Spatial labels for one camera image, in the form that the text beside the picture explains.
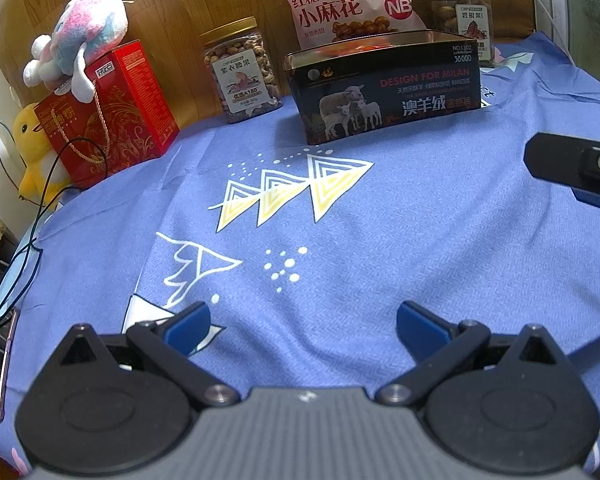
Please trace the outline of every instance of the rope handle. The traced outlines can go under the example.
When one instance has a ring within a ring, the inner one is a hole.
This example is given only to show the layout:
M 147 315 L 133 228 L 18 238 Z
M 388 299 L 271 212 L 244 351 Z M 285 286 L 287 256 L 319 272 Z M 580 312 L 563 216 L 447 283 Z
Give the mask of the rope handle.
M 102 127 L 104 129 L 104 137 L 107 141 L 107 144 L 105 145 L 104 149 L 102 150 L 105 154 L 105 157 L 109 157 L 109 148 L 111 146 L 111 140 L 109 139 L 109 129 L 107 128 L 107 125 L 104 122 L 104 115 L 102 113 L 102 109 L 100 108 L 100 100 L 98 99 L 98 90 L 96 88 L 96 91 L 94 92 L 94 97 L 96 100 L 96 109 L 98 110 L 98 116 L 100 117 L 100 123 L 102 124 Z M 53 110 L 53 108 L 51 108 L 51 117 L 54 120 L 54 123 L 56 124 L 56 126 L 58 127 L 58 130 L 60 131 L 60 134 L 62 135 L 62 138 L 64 139 L 64 142 L 69 143 L 69 139 L 66 136 L 64 130 L 62 129 L 62 126 L 60 124 L 60 121 L 58 119 L 58 116 L 56 116 L 56 112 L 55 110 Z M 101 165 L 104 164 L 105 161 L 102 158 L 95 158 L 95 157 L 89 157 L 86 156 L 83 152 L 81 152 L 80 150 L 78 150 L 78 148 L 76 148 L 74 146 L 73 143 L 69 144 L 69 147 L 74 150 L 74 153 L 76 155 L 78 155 L 82 160 L 86 160 L 87 162 L 90 162 L 91 164 L 97 164 L 97 165 Z

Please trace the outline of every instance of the plush toy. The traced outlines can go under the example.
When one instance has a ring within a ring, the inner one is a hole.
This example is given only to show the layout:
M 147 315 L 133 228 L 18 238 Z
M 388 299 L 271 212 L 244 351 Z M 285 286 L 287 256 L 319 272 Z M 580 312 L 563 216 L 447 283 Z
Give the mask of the plush toy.
M 24 69 L 24 83 L 45 86 L 55 91 L 72 76 L 71 89 L 83 103 L 93 100 L 95 86 L 84 69 L 104 53 L 118 46 L 126 34 L 128 21 L 122 0 L 71 0 L 51 36 L 40 36 L 33 42 L 34 59 Z
M 37 103 L 25 107 L 13 123 L 13 140 L 27 165 L 18 190 L 20 196 L 33 202 L 38 202 L 42 197 L 49 171 L 58 156 L 33 111 L 36 105 Z M 62 161 L 58 160 L 46 187 L 43 203 L 47 205 L 63 187 L 70 183 L 69 174 Z

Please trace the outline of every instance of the black tin box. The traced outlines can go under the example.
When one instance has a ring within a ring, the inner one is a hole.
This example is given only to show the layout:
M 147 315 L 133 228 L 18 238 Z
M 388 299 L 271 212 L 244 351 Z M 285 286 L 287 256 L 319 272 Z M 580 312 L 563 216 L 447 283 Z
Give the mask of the black tin box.
M 301 50 L 285 73 L 309 144 L 480 108 L 477 41 L 436 30 Z

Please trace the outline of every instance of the jar label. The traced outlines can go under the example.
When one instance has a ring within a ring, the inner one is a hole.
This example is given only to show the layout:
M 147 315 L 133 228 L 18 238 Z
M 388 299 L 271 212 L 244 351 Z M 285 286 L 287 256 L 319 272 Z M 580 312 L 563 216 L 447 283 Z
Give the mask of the jar label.
M 271 97 L 252 49 L 212 63 L 229 111 L 236 114 L 268 102 Z
M 478 59 L 491 60 L 489 15 L 484 5 L 456 5 L 458 34 L 478 40 Z

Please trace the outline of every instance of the yellow plush duck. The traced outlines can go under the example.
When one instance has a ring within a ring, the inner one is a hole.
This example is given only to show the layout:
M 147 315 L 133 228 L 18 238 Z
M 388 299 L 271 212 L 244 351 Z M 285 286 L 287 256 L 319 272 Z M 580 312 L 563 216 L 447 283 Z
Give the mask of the yellow plush duck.
M 13 123 L 13 139 L 27 165 L 18 190 L 20 196 L 33 202 L 39 202 L 49 171 L 57 156 L 33 111 L 36 105 L 37 103 L 34 103 L 25 107 Z M 47 205 L 63 187 L 70 183 L 69 174 L 62 162 L 58 160 L 49 185 L 46 187 L 43 204 Z

